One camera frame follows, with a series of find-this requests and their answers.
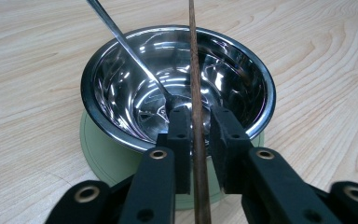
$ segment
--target light wood tabletop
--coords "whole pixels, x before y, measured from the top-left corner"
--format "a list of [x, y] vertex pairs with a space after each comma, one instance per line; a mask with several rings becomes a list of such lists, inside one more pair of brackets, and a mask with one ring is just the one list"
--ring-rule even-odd
[[[188, 25], [187, 1], [101, 3], [124, 33]], [[358, 0], [195, 4], [197, 26], [238, 40], [273, 76], [266, 147], [317, 188], [358, 182]], [[71, 186], [97, 178], [80, 146], [80, 79], [110, 39], [86, 1], [0, 0], [0, 223], [44, 222]], [[212, 219], [242, 223], [241, 197], [213, 204]]]

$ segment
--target spoon handle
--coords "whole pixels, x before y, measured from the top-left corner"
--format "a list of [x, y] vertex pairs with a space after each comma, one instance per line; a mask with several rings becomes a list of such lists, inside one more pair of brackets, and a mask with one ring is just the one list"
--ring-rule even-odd
[[94, 9], [94, 11], [97, 13], [97, 15], [101, 18], [101, 20], [105, 23], [105, 25], [109, 28], [109, 30], [112, 32], [112, 34], [116, 37], [116, 40], [118, 43], [121, 44], [121, 46], [126, 50], [130, 56], [133, 58], [133, 60], [141, 67], [142, 70], [147, 74], [147, 76], [156, 82], [156, 85], [163, 93], [164, 97], [170, 97], [171, 94], [165, 89], [164, 85], [159, 81], [159, 79], [147, 68], [146, 64], [144, 63], [141, 58], [138, 57], [138, 55], [132, 50], [130, 45], [127, 43], [126, 36], [121, 33], [118, 26], [113, 22], [113, 20], [109, 17], [107, 12], [104, 10], [103, 6], [98, 2], [98, 0], [87, 0], [89, 5]]

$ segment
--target chopstick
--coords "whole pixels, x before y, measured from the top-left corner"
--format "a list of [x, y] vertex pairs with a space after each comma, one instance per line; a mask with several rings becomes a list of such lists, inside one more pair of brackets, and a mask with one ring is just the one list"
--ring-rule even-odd
[[206, 166], [205, 139], [202, 122], [202, 101], [200, 94], [200, 68], [197, 47], [196, 18], [194, 0], [189, 0], [190, 17], [190, 85], [191, 85], [191, 118], [193, 122], [193, 178], [195, 221], [199, 224], [211, 223], [209, 201], [208, 172]]

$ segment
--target light green plate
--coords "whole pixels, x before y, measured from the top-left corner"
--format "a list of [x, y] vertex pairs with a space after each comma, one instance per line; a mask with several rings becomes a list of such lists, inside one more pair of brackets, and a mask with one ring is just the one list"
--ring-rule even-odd
[[[122, 146], [107, 136], [92, 121], [86, 111], [83, 112], [80, 122], [80, 140], [91, 170], [109, 186], [114, 186], [136, 172], [142, 154]], [[264, 133], [258, 135], [252, 143], [254, 146], [262, 147], [264, 145]], [[210, 158], [207, 160], [207, 166], [210, 201], [216, 203], [224, 195], [217, 183]], [[177, 194], [175, 206], [179, 210], [192, 209], [194, 206], [193, 195]]]

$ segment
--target bowl rim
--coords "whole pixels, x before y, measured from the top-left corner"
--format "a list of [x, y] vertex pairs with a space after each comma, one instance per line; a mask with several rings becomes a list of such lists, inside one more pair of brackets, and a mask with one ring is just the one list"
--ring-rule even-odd
[[[185, 25], [158, 25], [158, 26], [150, 26], [150, 27], [136, 29], [126, 33], [125, 36], [133, 37], [136, 35], [141, 35], [143, 33], [149, 33], [154, 31], [170, 31], [170, 30], [189, 31], [189, 28], [188, 26]], [[255, 122], [253, 122], [252, 125], [246, 130], [246, 133], [249, 135], [249, 137], [251, 139], [254, 139], [267, 127], [275, 110], [276, 90], [269, 70], [251, 50], [246, 48], [240, 42], [226, 35], [222, 35], [215, 31], [200, 28], [200, 27], [197, 27], [197, 33], [211, 35], [216, 38], [222, 39], [225, 42], [228, 42], [230, 45], [244, 52], [252, 60], [252, 62], [260, 69], [264, 82], [266, 83], [266, 90], [268, 94], [266, 96], [265, 107], [261, 112], [259, 118]], [[86, 64], [86, 67], [83, 71], [83, 75], [81, 78], [81, 83], [80, 83], [81, 97], [82, 97], [83, 105], [87, 110], [87, 113], [95, 122], [95, 124], [104, 133], [106, 133], [108, 136], [115, 139], [125, 147], [128, 147], [138, 152], [143, 152], [151, 147], [154, 147], [155, 144], [136, 138], [133, 135], [120, 130], [115, 124], [113, 124], [99, 107], [98, 101], [95, 98], [95, 94], [93, 90], [95, 70], [100, 64], [100, 61], [103, 58], [104, 54], [117, 44], [118, 44], [117, 40], [113, 38], [112, 40], [105, 43], [102, 47], [100, 47], [91, 56], [88, 63]]]

